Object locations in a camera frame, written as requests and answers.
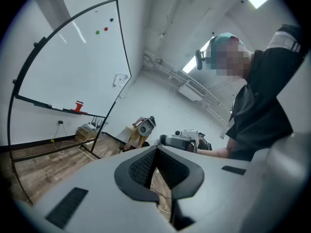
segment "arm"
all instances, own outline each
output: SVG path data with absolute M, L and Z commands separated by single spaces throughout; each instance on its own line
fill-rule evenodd
M 137 121 L 136 121 L 135 123 L 133 123 L 132 125 L 135 127 L 136 124 L 138 124 L 139 122 L 144 121 L 145 119 L 146 119 L 146 118 L 144 118 L 144 117 L 140 117 L 140 118 L 138 118 Z
M 234 150 L 236 144 L 237 144 L 237 141 L 229 137 L 226 148 L 221 148 L 221 149 L 217 149 L 213 151 L 198 149 L 197 153 L 212 156 L 212 157 L 229 158 L 229 154 L 232 150 Z

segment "whiteboard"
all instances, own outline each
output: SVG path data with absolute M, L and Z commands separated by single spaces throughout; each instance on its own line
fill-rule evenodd
M 23 66 L 28 70 L 17 97 L 64 110 L 76 110 L 79 101 L 81 112 L 105 117 L 131 78 L 118 1 L 79 13 L 47 40 L 32 63 Z M 115 85 L 119 73 L 127 79 Z

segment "ceiling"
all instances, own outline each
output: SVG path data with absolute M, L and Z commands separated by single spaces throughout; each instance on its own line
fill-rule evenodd
M 231 32 L 250 51 L 264 50 L 282 23 L 296 24 L 281 0 L 268 0 L 258 9 L 248 0 L 153 0 L 145 28 L 143 67 L 181 74 L 213 33 Z M 214 111 L 228 121 L 235 96 L 245 81 L 196 68 L 188 77 L 217 98 L 222 108 L 215 106 Z

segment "teal cap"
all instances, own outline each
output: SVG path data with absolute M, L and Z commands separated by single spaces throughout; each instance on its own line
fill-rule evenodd
M 211 60 L 210 60 L 210 66 L 211 69 L 216 69 L 216 52 L 218 52 L 221 49 L 221 45 L 225 45 L 226 41 L 230 39 L 230 37 L 236 37 L 232 33 L 221 33 L 219 36 L 216 37 L 215 41 L 211 45 L 210 54 L 211 54 Z

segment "whiteboard frame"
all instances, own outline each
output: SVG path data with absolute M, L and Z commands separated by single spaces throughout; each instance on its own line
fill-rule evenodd
M 121 33 L 121 38 L 122 38 L 122 43 L 123 43 L 123 49 L 124 49 L 124 53 L 125 53 L 125 58 L 126 58 L 126 62 L 127 62 L 127 66 L 130 72 L 131 77 L 129 78 L 129 80 L 132 78 L 132 73 L 131 73 L 131 69 L 128 63 L 128 58 L 127 58 L 127 54 L 126 54 L 126 49 L 125 49 L 125 44 L 124 44 L 124 38 L 123 38 L 123 33 L 122 33 L 122 26 L 121 26 L 121 19 L 120 19 L 120 13 L 119 13 L 119 3 L 118 0 L 108 0 L 99 4 L 96 4 L 92 7 L 89 7 L 85 10 L 83 10 L 82 12 L 76 14 L 75 16 L 71 17 L 69 20 L 65 21 L 62 25 L 60 25 L 56 30 L 54 30 L 49 36 L 48 38 L 43 37 L 38 43 L 34 43 L 34 49 L 32 50 L 32 52 L 30 53 L 30 55 L 28 56 L 28 58 L 26 59 L 23 67 L 21 68 L 19 75 L 17 77 L 16 80 L 13 81 L 13 83 L 15 84 L 15 98 L 20 99 L 20 100 L 24 100 L 26 102 L 30 102 L 33 103 L 35 106 L 39 106 L 39 107 L 43 107 L 43 108 L 47 108 L 47 109 L 51 109 L 51 110 L 57 110 L 60 112 L 65 112 L 65 113 L 71 113 L 71 114 L 78 114 L 78 115 L 86 115 L 86 116 L 92 116 L 92 117 L 102 117 L 102 118 L 106 118 L 105 116 L 99 116 L 99 115 L 93 115 L 93 114 L 85 114 L 83 112 L 76 112 L 76 111 L 72 111 L 69 109 L 63 109 L 63 110 L 58 110 L 58 109 L 53 109 L 51 108 L 48 104 L 39 102 L 39 101 L 35 101 L 26 97 L 23 97 L 21 95 L 19 95 L 19 91 L 20 91 L 20 87 L 24 81 L 24 78 L 27 74 L 27 71 L 29 70 L 31 64 L 33 63 L 34 59 L 36 58 L 36 56 L 39 54 L 39 52 L 42 50 L 42 48 L 45 46 L 45 44 L 55 35 L 57 34 L 63 27 L 65 27 L 67 24 L 69 24 L 70 22 L 72 22 L 73 20 L 75 20 L 77 17 L 83 15 L 84 13 L 95 9 L 99 6 L 102 6 L 104 4 L 107 3 L 111 3 L 111 2 L 116 2 L 116 6 L 117 6 L 117 13 L 118 13 L 118 18 L 119 18 L 119 26 L 120 26 L 120 33 Z

